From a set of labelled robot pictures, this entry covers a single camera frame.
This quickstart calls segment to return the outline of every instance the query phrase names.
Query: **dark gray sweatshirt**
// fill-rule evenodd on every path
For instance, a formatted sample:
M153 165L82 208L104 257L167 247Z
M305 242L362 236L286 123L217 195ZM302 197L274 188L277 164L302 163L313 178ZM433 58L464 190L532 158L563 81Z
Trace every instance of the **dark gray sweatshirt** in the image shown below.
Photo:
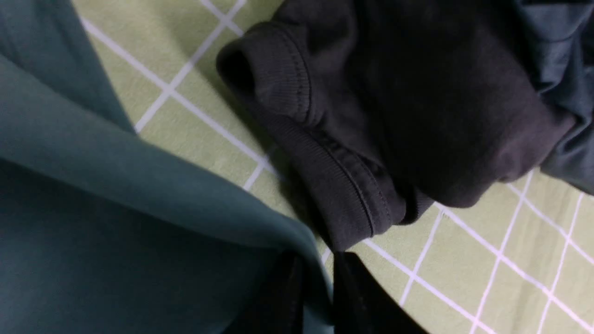
M343 250L431 200L475 204L575 124L531 85L515 17L487 0L286 0L217 66Z

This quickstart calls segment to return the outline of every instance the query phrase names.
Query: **ribbed cuff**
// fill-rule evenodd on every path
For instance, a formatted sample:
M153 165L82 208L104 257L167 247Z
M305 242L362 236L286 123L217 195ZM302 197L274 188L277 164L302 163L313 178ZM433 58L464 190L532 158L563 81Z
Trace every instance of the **ribbed cuff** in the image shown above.
M228 84L237 86L242 71L233 62L246 61L249 66L253 92L246 87L234 87L254 97L268 112L286 115L298 122L305 121L310 105L310 85L305 62L290 37L271 23L253 27L240 39L225 46L217 63Z
M386 198L398 201L396 192L382 194L358 155L308 124L307 64L288 32L273 23L255 26L223 48L217 69L291 159L323 220L313 223L323 228L332 250L345 250L395 222ZM404 213L401 198L397 205Z

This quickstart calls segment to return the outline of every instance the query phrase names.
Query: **green checkered bedsheet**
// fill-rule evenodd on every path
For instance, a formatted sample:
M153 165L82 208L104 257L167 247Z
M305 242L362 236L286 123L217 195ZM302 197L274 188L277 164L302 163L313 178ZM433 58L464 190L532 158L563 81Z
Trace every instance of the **green checkered bedsheet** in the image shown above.
M300 218L289 164L214 69L218 50L280 1L74 3L143 139ZM469 210L435 205L352 250L432 333L594 334L594 200L539 172Z

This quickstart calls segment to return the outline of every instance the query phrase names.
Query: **dark blue fabric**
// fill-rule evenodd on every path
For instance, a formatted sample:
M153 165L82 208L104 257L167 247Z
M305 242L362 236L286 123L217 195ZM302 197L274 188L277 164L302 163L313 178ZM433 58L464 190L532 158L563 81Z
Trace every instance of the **dark blue fabric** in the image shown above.
M515 0L515 4L531 55L532 84L545 101L579 120L541 169L594 194L592 1L528 4Z

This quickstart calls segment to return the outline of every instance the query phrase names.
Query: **black fabric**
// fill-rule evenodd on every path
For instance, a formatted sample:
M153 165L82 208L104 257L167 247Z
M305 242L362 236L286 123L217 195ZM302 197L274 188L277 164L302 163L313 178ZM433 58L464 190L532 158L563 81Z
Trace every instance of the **black fabric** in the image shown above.
M224 333L303 333L303 269L298 255L283 253L246 309Z
M431 200L475 204L575 124L531 86L514 17L489 0L286 0L217 67L344 250Z
M334 254L335 334L424 334L355 253Z

